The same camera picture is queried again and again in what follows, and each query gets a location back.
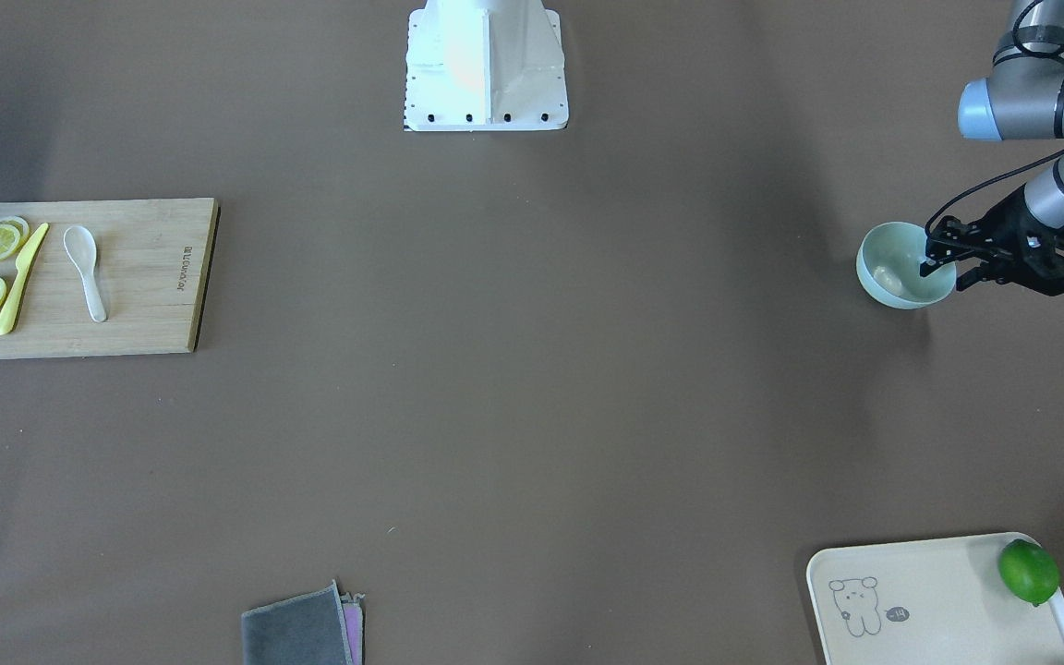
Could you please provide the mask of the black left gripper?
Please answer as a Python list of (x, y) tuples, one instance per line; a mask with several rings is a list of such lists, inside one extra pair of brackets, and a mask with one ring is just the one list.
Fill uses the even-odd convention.
[(958, 218), (940, 218), (928, 225), (925, 238), (922, 278), (970, 257), (966, 244), (978, 248), (979, 265), (957, 277), (957, 292), (991, 282), (1018, 284), (1048, 297), (1064, 294), (1064, 226), (1055, 230), (1040, 223), (1027, 206), (1023, 187), (970, 226)]

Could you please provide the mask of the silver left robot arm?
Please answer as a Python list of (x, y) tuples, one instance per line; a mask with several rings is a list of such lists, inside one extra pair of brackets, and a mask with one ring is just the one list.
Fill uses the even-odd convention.
[[(1010, 5), (990, 73), (963, 89), (957, 121), (967, 139), (1064, 139), (1064, 1)], [(975, 222), (940, 207), (925, 225), (919, 275), (972, 260), (955, 290), (994, 282), (1064, 294), (1064, 148), (1031, 168), (1035, 178)]]

